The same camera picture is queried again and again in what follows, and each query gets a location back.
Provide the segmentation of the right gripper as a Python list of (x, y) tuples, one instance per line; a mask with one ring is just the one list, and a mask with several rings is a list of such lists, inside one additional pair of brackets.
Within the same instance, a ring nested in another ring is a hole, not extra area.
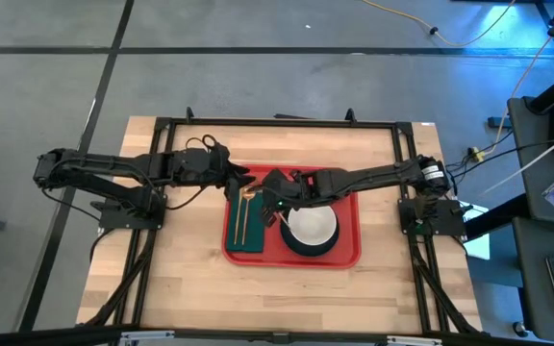
[(266, 227), (276, 221), (275, 212), (303, 206), (303, 189), (297, 181), (291, 181), (279, 169), (273, 169), (262, 179), (260, 186), (261, 217)]

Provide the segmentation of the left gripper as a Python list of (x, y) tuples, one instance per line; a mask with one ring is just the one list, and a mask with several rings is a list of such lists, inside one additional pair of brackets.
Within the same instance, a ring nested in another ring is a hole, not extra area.
[(197, 185), (223, 188), (225, 198), (230, 200), (240, 187), (249, 188), (256, 183), (256, 177), (248, 167), (230, 162), (229, 149), (214, 136), (202, 136), (200, 141), (206, 148), (209, 162), (208, 167), (199, 174)]

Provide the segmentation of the gold spoon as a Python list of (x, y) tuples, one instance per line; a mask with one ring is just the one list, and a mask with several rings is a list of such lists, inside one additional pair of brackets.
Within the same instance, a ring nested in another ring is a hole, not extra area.
[(246, 188), (243, 193), (241, 194), (243, 199), (245, 200), (245, 210), (244, 210), (244, 220), (243, 220), (243, 229), (242, 229), (242, 240), (241, 244), (246, 244), (246, 238), (247, 238), (247, 229), (250, 219), (250, 211), (251, 211), (251, 202), (254, 200), (254, 198), (257, 195), (257, 190), (254, 187), (248, 187)]

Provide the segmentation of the dark green napkin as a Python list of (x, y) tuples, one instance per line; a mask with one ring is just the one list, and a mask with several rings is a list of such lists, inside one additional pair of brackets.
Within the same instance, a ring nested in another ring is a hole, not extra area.
[(251, 202), (250, 219), (247, 229), (246, 244), (242, 245), (242, 229), (244, 220), (245, 200), (242, 198), (241, 215), (239, 222), (239, 237), (237, 245), (234, 245), (234, 231), (237, 216), (237, 204), (239, 196), (232, 196), (227, 218), (227, 233), (225, 249), (228, 252), (261, 253), (264, 250), (264, 223), (261, 217), (261, 194), (257, 194)]

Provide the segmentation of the gold knife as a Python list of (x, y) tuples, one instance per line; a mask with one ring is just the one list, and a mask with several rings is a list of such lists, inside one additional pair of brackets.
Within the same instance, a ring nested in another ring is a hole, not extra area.
[(239, 200), (237, 204), (237, 216), (236, 216), (235, 231), (234, 231), (234, 245), (237, 245), (238, 243), (241, 205), (242, 205), (242, 188), (239, 190)]

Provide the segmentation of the white bowl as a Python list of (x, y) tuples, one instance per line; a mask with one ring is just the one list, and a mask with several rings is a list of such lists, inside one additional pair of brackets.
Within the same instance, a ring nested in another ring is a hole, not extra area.
[(337, 216), (330, 207), (291, 210), (287, 221), (294, 238), (308, 246), (327, 243), (338, 226)]

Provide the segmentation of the dark blue plate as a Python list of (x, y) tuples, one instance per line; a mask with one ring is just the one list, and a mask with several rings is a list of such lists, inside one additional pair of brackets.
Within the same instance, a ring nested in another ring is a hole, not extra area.
[[(283, 215), (288, 218), (288, 215), (291, 210), (287, 210), (283, 213)], [(290, 232), (290, 229), (286, 227), (282, 221), (280, 223), (280, 233), (281, 237), (286, 243), (286, 245), (297, 255), (304, 256), (304, 257), (319, 257), (327, 254), (329, 251), (331, 251), (334, 246), (337, 244), (339, 237), (340, 237), (340, 224), (339, 219), (338, 220), (338, 226), (337, 231), (334, 234), (334, 236), (327, 242), (322, 245), (318, 246), (308, 246), (303, 243), (300, 243), (297, 241), (292, 233)]]

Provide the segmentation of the red plastic tray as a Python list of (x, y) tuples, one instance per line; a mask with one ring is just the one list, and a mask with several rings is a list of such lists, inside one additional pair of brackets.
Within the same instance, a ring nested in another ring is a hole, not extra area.
[(281, 219), (271, 227), (264, 226), (264, 250), (261, 253), (228, 252), (225, 249), (227, 218), (230, 202), (226, 203), (223, 221), (222, 253), (233, 264), (288, 268), (347, 269), (358, 262), (362, 253), (358, 195), (355, 193), (331, 204), (340, 224), (340, 237), (334, 248), (319, 257), (304, 257), (294, 253), (280, 233)]

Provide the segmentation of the black diagonal beam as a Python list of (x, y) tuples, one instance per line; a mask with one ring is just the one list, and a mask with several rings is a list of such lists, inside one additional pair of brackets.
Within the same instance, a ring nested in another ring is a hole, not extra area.
[(487, 233), (493, 232), (512, 222), (515, 217), (529, 217), (528, 199), (521, 194), (502, 205), (476, 216), (465, 223), (466, 238), (473, 240)]

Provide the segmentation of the dark grey side desk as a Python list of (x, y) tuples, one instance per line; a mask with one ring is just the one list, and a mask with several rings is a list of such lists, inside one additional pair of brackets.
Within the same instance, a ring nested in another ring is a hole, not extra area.
[[(552, 146), (549, 139), (550, 116), (537, 115), (526, 108), (525, 101), (512, 98), (508, 101), (518, 161), (524, 167)], [(554, 207), (543, 199), (542, 192), (554, 182), (554, 151), (520, 173), (530, 216), (533, 219), (554, 222)]]

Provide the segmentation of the dark grey laptop desk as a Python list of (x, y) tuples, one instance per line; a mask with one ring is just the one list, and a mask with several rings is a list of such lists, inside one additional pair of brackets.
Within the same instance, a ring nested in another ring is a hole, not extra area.
[(554, 290), (545, 262), (554, 257), (554, 223), (517, 217), (512, 224), (526, 329), (540, 339), (554, 341)]

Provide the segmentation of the black aluminium table frame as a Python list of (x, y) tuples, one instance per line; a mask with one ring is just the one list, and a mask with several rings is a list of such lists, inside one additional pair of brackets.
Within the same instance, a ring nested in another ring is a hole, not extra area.
[[(129, 119), (120, 152), (182, 148), (210, 134), (236, 163), (360, 169), (422, 154), (441, 157), (432, 123), (276, 119), (177, 119), (166, 130), (154, 117)], [(441, 330), (441, 311), (412, 267), (402, 233), (399, 187), (358, 196), (362, 253), (347, 269), (242, 266), (221, 251), (226, 202), (214, 188), (168, 191), (175, 210), (158, 231), (143, 283), (133, 284), (122, 318), (179, 337), (290, 343), (363, 340)]]

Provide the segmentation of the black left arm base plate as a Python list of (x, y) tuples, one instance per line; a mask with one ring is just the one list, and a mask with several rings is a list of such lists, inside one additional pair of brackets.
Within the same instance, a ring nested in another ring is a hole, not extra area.
[(159, 229), (164, 223), (165, 201), (154, 192), (141, 193), (137, 201), (106, 198), (91, 202), (100, 212), (99, 226), (104, 229)]

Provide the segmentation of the silver bracket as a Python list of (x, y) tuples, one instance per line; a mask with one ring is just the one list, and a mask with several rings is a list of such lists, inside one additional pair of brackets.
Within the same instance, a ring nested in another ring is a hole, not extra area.
[(138, 346), (141, 341), (172, 339), (176, 333), (174, 331), (133, 331), (124, 332), (120, 335), (119, 342), (125, 346)]
[(386, 346), (443, 346), (442, 341), (436, 338), (388, 335)]

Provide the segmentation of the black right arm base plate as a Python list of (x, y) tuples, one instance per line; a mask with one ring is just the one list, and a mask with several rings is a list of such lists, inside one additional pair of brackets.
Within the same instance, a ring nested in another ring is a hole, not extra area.
[(466, 232), (464, 209), (455, 200), (435, 202), (421, 198), (401, 199), (397, 203), (401, 230), (407, 235), (463, 235)]

